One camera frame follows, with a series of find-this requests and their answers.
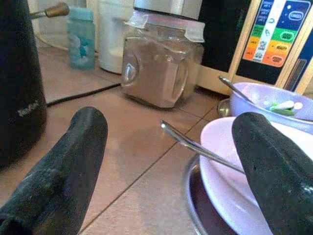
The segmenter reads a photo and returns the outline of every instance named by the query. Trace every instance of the white plate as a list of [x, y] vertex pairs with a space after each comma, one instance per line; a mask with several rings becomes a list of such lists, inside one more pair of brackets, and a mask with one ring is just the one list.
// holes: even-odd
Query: white plate
[[[230, 162], [241, 166], [232, 139], [234, 117], [210, 122], [201, 133], [201, 144]], [[292, 127], [272, 123], [292, 139], [313, 159], [313, 135]], [[265, 218], [258, 207], [245, 175], [219, 163], [200, 158], [203, 184], [214, 207], [226, 223], [240, 235], [271, 235]]]

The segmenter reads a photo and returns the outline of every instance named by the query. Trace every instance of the spoon handle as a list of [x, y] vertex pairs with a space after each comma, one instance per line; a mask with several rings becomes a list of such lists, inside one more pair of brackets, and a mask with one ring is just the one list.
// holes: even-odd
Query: spoon handle
[[209, 151], [208, 149], [204, 148], [197, 142], [192, 141], [191, 139], [186, 137], [183, 133], [181, 133], [179, 130], [175, 129], [173, 126], [168, 124], [166, 121], [161, 120], [161, 127], [181, 145], [199, 153], [200, 155], [204, 157], [207, 157], [210, 160], [214, 160], [218, 163], [228, 166], [240, 173], [243, 173], [243, 174], [245, 173], [244, 170], [242, 170], [240, 167], [221, 158], [219, 155]]
[[234, 85], [231, 84], [227, 78], [225, 78], [223, 76], [219, 76], [219, 79], [221, 82], [223, 82], [225, 85], [227, 85], [231, 90], [233, 90], [235, 93], [240, 95], [243, 99], [245, 99], [246, 101], [253, 104], [253, 102], [246, 95], [244, 95], [240, 90], [238, 90], [236, 87], [234, 87]]

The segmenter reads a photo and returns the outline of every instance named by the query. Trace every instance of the black cable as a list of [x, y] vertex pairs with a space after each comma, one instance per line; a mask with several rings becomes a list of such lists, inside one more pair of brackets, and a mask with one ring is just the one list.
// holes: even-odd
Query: black cable
[[54, 101], [51, 101], [51, 102], [47, 103], [47, 106], [50, 107], [50, 106], [53, 106], [53, 105], [56, 105], [56, 104], [60, 104], [60, 103], [63, 103], [63, 102], [69, 101], [69, 100], [86, 97], [86, 96], [89, 96], [89, 95], [92, 95], [92, 94], [97, 94], [97, 93], [100, 93], [100, 92], [112, 89], [114, 87], [119, 87], [120, 85], [121, 85], [120, 83], [117, 83], [117, 84], [114, 84], [114, 85], [111, 85], [111, 86], [108, 86], [108, 87], [103, 87], [103, 88], [100, 88], [100, 89], [97, 89], [97, 90], [93, 90], [91, 92], [86, 92], [86, 93], [82, 93], [82, 94], [76, 94], [76, 95], [64, 97], [64, 98], [61, 98], [61, 99], [57, 99], [57, 100], [54, 100]]

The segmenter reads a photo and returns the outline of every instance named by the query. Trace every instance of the kettle brand logo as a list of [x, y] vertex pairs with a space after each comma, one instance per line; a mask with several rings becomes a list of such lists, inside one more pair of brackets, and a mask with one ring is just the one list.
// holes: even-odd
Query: kettle brand logo
[[29, 104], [27, 108], [18, 110], [20, 117], [30, 114], [31, 111], [35, 110], [38, 105], [38, 100], [35, 100], [35, 103]]

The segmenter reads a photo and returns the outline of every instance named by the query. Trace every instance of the green label section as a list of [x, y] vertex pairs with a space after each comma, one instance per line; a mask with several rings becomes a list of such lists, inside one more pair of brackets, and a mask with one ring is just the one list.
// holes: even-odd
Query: green label section
[[251, 36], [260, 38], [264, 29], [264, 25], [255, 24]]
[[272, 40], [277, 40], [285, 43], [293, 43], [298, 31], [285, 29], [285, 28], [275, 28]]

